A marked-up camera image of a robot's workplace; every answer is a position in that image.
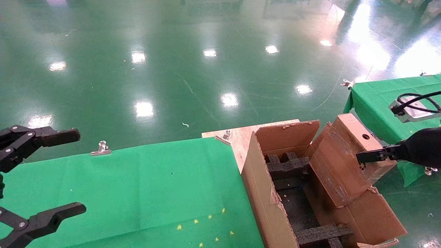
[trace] metal bracket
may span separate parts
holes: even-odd
[[[214,136],[214,138],[221,141],[222,143],[225,143],[230,146],[231,145],[231,142],[230,142],[231,135],[232,135],[231,130],[227,130],[227,131],[225,131],[225,134],[222,137],[216,135],[216,136]]]
[[[112,150],[106,145],[106,141],[102,140],[98,143],[98,151],[93,151],[90,153],[91,156],[107,155],[111,154]]]

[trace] green tablecloth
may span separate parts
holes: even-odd
[[[344,112],[348,113],[355,108],[368,129],[385,142],[395,144],[420,129],[438,127],[441,123],[440,118],[401,123],[388,109],[392,101],[403,93],[427,94],[439,90],[441,75],[356,83],[351,89]],[[433,99],[441,102],[441,96]],[[403,175],[405,187],[424,174],[424,167],[409,162],[399,162],[398,169]]]
[[[263,248],[232,149],[214,138],[21,164],[4,181],[0,205],[26,218],[87,207],[30,248]]]

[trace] floor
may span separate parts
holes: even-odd
[[[281,120],[324,124],[343,111],[343,79],[441,71],[440,12],[441,0],[2,0],[0,127],[80,130],[80,142],[27,160],[37,161],[103,139],[121,149]],[[436,208],[441,187],[433,176],[403,189],[397,173],[379,187],[414,231],[400,247],[417,247],[441,234],[430,222],[441,216],[415,208],[419,219],[404,203]]]

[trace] torn cardboard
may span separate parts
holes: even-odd
[[[291,213],[285,211],[264,160],[265,155],[276,154],[281,157],[286,152],[294,152],[299,158],[305,156],[315,158],[314,172],[321,166],[331,167],[326,172],[332,174],[330,181],[333,186],[341,189],[340,192],[345,191],[344,187],[348,185],[347,180],[353,182],[350,180],[351,178],[348,178],[352,177],[352,174],[363,178],[362,182],[357,184],[357,191],[346,190],[345,195],[336,198],[343,199],[342,203],[352,200],[351,204],[343,204],[340,208],[336,207],[327,192],[328,189],[325,190],[318,175],[312,173],[310,175],[312,180],[308,179],[304,187],[320,225],[345,223],[353,231],[354,234],[342,243],[343,247],[358,245],[363,248],[374,248],[379,243],[387,242],[406,233],[384,198],[374,188],[371,188],[372,184],[368,178],[378,177],[383,172],[376,174],[375,172],[379,170],[372,170],[369,175],[377,176],[366,177],[366,174],[358,167],[358,163],[356,163],[357,170],[350,169],[346,173],[341,169],[333,168],[337,163],[353,162],[354,150],[366,149],[363,146],[364,142],[353,138],[351,132],[357,133],[352,130],[353,127],[346,129],[344,124],[334,125],[337,126],[333,127],[328,124],[312,143],[311,141],[319,129],[318,120],[297,123],[288,127],[262,127],[251,135],[242,178],[265,247],[299,247],[292,226],[288,221],[288,215]],[[343,156],[343,158],[332,159],[332,155],[336,154]],[[398,240],[378,247],[389,247],[396,242]]]

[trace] cardboard box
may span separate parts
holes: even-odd
[[[383,146],[352,115],[339,115],[328,123],[306,152],[311,167],[336,207],[343,207],[370,188],[396,165],[396,161],[359,165],[355,154]]]
[[[329,224],[344,224],[352,230],[352,235],[342,236],[339,239],[344,247],[374,247],[389,240],[392,241],[382,244],[381,247],[396,244],[398,240],[395,238],[405,234],[406,230],[376,188],[371,187],[371,182],[378,180],[389,165],[373,165],[369,169],[367,167],[370,165],[367,165],[366,169],[361,170],[358,163],[355,161],[354,164],[353,161],[355,151],[370,149],[380,144],[375,144],[373,137],[357,139],[359,134],[369,135],[369,133],[360,123],[354,122],[351,116],[345,115],[340,115],[334,125],[327,124],[317,139],[311,142],[319,125],[319,121],[314,120],[263,127],[253,132],[251,136],[242,179],[265,247],[299,247],[295,232],[299,232],[302,225],[310,228],[311,225]],[[329,150],[327,146],[332,146],[333,149]],[[313,220],[308,216],[306,220],[310,223],[304,221],[305,219],[296,221],[295,215],[303,211],[293,211],[292,205],[297,203],[293,200],[288,202],[289,195],[282,197],[279,195],[282,191],[280,188],[278,192],[276,191],[266,166],[266,155],[276,154],[281,157],[286,152],[294,152],[299,158],[306,155],[311,158],[310,164],[313,170],[311,169],[310,174],[307,175],[306,184],[297,188],[296,185],[291,185],[291,189],[283,189],[283,192],[297,190],[299,194],[306,195],[308,207],[313,210],[316,218]],[[333,160],[332,155],[342,158]],[[323,173],[319,170],[325,166],[329,167],[328,172],[333,175],[326,177],[331,181],[327,186],[331,185],[332,188],[323,187],[320,180]],[[351,166],[355,166],[363,173],[356,173],[358,171],[353,170]],[[349,171],[342,173],[341,168]],[[349,185],[346,180],[353,181],[352,178],[348,178],[352,177],[352,174],[363,179],[361,183],[357,183],[357,190],[349,191],[346,195],[338,195],[337,189],[345,189]]]

